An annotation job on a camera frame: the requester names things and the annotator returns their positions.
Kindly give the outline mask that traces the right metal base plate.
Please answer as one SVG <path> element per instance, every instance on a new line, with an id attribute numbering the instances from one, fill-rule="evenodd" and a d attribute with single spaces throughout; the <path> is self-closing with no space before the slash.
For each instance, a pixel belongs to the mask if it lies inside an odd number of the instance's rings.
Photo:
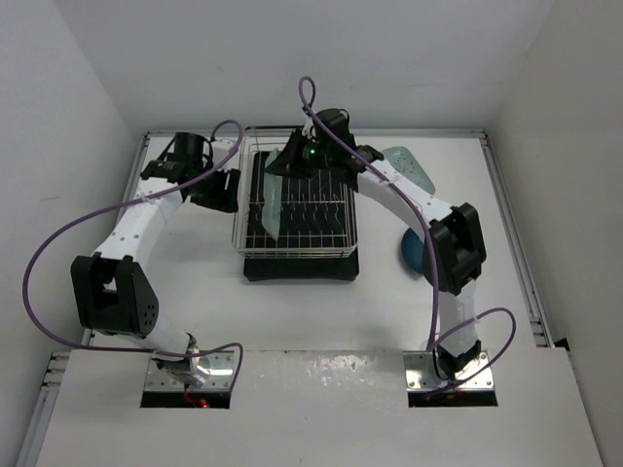
<path id="1" fill-rule="evenodd" d="M 450 383 L 461 381 L 458 391 L 494 391 L 495 383 L 487 351 L 467 363 L 453 377 L 447 376 L 431 352 L 415 351 L 403 354 L 406 386 L 409 392 L 425 393 L 445 389 Z"/>

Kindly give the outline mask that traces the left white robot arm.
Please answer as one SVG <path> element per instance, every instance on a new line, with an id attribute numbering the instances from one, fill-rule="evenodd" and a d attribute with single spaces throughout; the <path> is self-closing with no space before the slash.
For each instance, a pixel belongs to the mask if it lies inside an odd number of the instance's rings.
<path id="1" fill-rule="evenodd" d="M 145 273 L 151 252 L 174 212 L 189 201 L 225 213 L 238 210 L 240 172 L 225 169 L 234 143 L 177 132 L 144 164 L 134 204 L 113 232 L 70 269 L 80 323 L 102 335 L 157 351 L 157 366 L 178 379 L 205 370 L 196 339 L 167 322 Z"/>

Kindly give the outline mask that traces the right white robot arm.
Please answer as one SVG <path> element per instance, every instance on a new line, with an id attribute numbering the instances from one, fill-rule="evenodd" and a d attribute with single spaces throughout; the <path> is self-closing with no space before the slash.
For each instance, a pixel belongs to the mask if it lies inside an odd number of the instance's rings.
<path id="1" fill-rule="evenodd" d="M 475 319 L 476 280 L 487 258 L 477 210 L 436 198 L 400 172 L 382 152 L 359 145 L 343 110 L 326 109 L 292 131 L 272 175 L 310 178 L 328 171 L 339 182 L 389 210 L 424 240 L 422 273 L 433 288 L 428 350 L 447 377 L 481 351 Z"/>

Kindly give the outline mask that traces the light green rectangular plate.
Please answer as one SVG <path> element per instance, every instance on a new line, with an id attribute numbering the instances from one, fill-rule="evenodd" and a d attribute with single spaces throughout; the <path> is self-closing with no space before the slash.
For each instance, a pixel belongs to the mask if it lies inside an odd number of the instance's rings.
<path id="1" fill-rule="evenodd" d="M 263 179 L 264 205 L 261 211 L 261 223 L 270 238 L 278 241 L 280 231 L 282 178 L 268 172 L 268 166 L 279 155 L 278 149 L 273 149 L 266 159 Z"/>

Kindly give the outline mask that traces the black drip tray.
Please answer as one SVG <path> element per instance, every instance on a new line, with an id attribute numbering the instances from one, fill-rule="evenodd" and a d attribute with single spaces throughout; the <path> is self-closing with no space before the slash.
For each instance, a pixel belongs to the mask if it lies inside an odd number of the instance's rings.
<path id="1" fill-rule="evenodd" d="M 273 279 L 353 281 L 359 274 L 357 247 L 346 258 L 243 258 L 243 274 L 250 281 Z"/>

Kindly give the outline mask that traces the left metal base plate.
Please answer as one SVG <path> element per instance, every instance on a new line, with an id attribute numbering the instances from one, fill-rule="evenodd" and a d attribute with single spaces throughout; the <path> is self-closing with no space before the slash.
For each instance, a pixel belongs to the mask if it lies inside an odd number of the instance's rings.
<path id="1" fill-rule="evenodd" d="M 233 353 L 230 351 L 178 361 L 153 358 L 147 367 L 144 389 L 147 392 L 227 391 L 233 376 Z"/>

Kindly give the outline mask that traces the light green plate with berries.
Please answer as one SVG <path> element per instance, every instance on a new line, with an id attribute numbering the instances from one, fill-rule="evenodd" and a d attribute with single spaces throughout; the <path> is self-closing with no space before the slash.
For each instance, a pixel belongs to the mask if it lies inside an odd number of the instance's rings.
<path id="1" fill-rule="evenodd" d="M 382 154 L 394 169 L 430 195 L 435 194 L 435 185 L 418 162 L 415 155 L 404 146 L 393 146 L 382 150 Z"/>

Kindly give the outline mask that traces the dark blue leaf plate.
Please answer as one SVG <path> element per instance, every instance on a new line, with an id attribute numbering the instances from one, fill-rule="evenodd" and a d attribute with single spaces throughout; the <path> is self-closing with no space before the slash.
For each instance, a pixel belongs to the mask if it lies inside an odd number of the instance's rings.
<path id="1" fill-rule="evenodd" d="M 406 270 L 412 274 L 424 276 L 424 243 L 412 229 L 408 229 L 402 235 L 400 258 Z"/>

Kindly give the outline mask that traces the metal base plate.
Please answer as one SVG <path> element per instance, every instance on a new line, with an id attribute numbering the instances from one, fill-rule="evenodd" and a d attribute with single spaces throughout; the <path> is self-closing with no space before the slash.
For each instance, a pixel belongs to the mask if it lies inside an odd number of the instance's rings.
<path id="1" fill-rule="evenodd" d="M 487 351 L 467 363 L 453 377 L 447 376 L 431 352 L 415 351 L 403 354 L 406 386 L 409 392 L 425 393 L 445 389 L 450 383 L 461 381 L 458 391 L 494 391 L 495 383 Z"/>
<path id="2" fill-rule="evenodd" d="M 147 392 L 227 391 L 233 376 L 233 353 L 230 351 L 178 361 L 153 358 L 147 367 L 144 389 Z"/>

